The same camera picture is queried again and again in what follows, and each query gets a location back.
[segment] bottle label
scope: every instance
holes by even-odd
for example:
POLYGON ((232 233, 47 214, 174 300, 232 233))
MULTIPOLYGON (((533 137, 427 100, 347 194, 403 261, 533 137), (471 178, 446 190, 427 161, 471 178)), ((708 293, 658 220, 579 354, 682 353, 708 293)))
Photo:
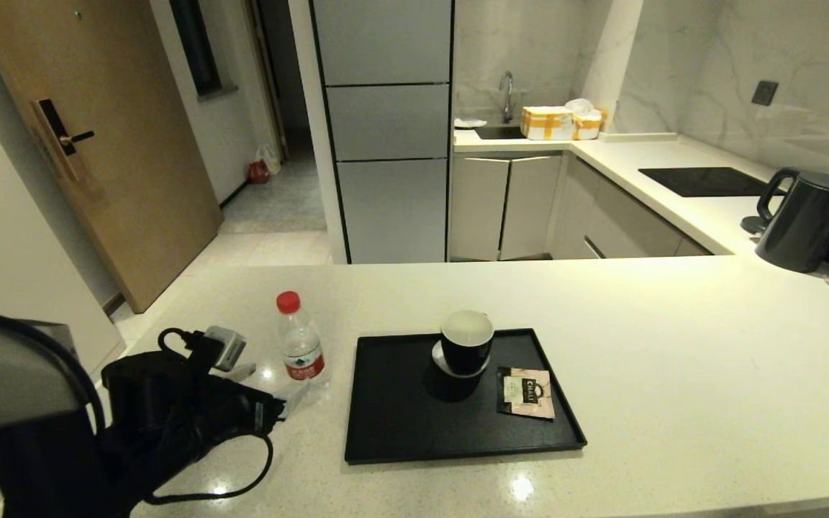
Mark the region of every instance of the bottle label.
POLYGON ((314 378, 325 368, 325 355, 322 354, 322 347, 303 356, 284 357, 286 373, 294 380, 308 380, 314 378))

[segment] black cup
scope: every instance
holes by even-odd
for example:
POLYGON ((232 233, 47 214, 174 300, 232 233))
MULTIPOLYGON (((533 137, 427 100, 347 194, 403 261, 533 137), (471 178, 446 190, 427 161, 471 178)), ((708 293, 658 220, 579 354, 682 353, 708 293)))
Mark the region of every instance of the black cup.
POLYGON ((491 355, 494 325, 480 312, 455 312, 440 326, 443 357, 456 374, 475 374, 491 355))

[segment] red bag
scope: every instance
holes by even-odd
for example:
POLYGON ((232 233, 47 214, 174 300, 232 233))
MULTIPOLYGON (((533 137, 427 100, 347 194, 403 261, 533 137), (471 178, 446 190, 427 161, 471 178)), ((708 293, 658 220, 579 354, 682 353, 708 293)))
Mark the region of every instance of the red bag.
POLYGON ((271 179, 270 171, 267 171, 267 164, 264 160, 248 164, 248 181, 251 183, 267 183, 271 179))

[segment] red bottle cap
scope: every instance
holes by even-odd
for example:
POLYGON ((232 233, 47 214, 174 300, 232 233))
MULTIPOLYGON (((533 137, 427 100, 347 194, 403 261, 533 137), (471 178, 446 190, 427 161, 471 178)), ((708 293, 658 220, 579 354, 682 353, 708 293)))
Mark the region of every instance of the red bottle cap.
POLYGON ((284 291, 277 295, 277 309, 280 309, 282 314, 295 314, 299 311, 299 293, 284 291))

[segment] faucet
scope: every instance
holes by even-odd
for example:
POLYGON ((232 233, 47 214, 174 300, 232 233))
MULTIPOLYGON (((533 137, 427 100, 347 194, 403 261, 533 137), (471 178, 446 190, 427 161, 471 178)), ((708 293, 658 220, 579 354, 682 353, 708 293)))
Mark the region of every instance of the faucet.
POLYGON ((504 118, 504 124, 507 124, 514 118, 514 115, 510 112, 510 94, 514 91, 513 73, 510 73, 509 70, 504 72, 504 75, 501 76, 501 83, 497 85, 497 90, 504 92, 504 109, 502 115, 504 118))

